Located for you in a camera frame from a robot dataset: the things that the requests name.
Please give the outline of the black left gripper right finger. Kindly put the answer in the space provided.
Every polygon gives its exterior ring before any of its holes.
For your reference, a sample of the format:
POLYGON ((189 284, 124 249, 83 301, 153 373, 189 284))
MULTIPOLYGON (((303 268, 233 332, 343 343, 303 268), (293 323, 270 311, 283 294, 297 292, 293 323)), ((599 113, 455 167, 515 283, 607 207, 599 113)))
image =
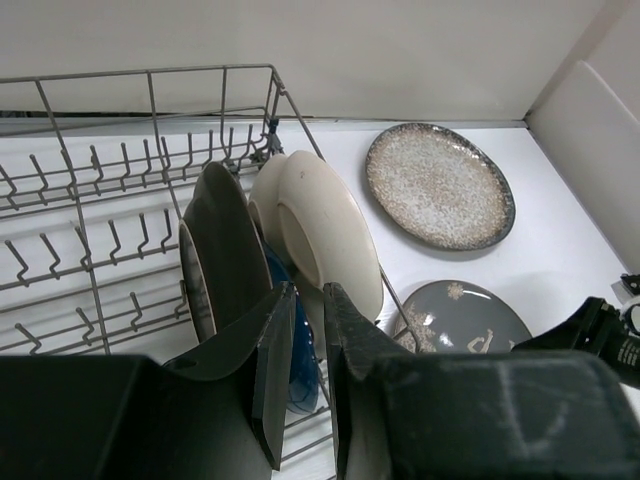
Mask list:
POLYGON ((341 479, 635 479, 618 375, 578 350, 414 354, 324 287, 341 479))

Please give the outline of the blue shell shaped dish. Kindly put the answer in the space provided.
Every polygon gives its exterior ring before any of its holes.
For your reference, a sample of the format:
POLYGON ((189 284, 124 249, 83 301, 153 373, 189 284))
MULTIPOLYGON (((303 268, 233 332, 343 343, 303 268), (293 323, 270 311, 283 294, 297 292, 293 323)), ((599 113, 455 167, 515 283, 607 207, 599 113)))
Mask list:
POLYGON ((319 374, 313 335, 297 287, 294 287, 294 332, 287 408, 296 414, 312 413, 319 398, 319 374))

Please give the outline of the cream divided plate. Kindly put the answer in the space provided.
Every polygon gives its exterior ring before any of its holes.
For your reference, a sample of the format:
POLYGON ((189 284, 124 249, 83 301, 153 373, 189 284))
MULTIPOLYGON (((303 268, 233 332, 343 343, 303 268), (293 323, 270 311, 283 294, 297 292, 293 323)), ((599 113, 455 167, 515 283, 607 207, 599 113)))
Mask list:
POLYGON ((349 188, 317 155, 298 150, 266 161, 249 194, 249 211, 267 245, 297 273, 316 355, 326 356, 323 287, 337 282, 373 322, 384 303, 376 247, 349 188))

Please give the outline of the silver metal plate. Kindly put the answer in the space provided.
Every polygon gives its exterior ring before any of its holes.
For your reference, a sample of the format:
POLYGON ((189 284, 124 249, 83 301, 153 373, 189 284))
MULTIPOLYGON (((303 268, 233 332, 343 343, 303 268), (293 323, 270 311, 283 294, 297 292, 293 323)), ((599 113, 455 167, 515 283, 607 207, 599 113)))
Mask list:
POLYGON ((245 194, 224 165, 210 163, 199 174, 178 237, 188 310, 202 343, 272 289, 245 194))

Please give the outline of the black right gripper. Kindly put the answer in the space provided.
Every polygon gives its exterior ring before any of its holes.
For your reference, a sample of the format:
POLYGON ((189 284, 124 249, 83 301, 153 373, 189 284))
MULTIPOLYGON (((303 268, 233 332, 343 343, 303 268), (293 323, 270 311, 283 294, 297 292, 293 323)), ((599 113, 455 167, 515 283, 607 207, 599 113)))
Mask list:
POLYGON ((604 299, 588 297, 567 320, 514 345, 512 350, 587 352, 605 362, 623 384, 638 388, 639 335, 626 328, 621 309, 614 308, 604 299))

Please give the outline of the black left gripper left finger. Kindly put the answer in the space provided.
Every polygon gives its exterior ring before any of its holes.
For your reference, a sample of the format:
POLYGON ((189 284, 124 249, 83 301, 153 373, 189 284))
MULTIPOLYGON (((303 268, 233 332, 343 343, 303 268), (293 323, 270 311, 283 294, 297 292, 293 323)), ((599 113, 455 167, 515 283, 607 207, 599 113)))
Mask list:
POLYGON ((280 467, 295 291, 165 364, 5 356, 5 479, 267 479, 280 467))

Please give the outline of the grey tree pattern plate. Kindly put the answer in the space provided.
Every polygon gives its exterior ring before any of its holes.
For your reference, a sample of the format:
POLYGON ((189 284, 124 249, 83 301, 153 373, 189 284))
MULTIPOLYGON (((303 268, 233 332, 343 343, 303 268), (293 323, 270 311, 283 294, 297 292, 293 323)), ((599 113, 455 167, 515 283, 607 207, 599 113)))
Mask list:
POLYGON ((463 280, 439 280, 409 295, 392 338, 414 353, 486 354, 509 352, 532 335, 491 291, 463 280))

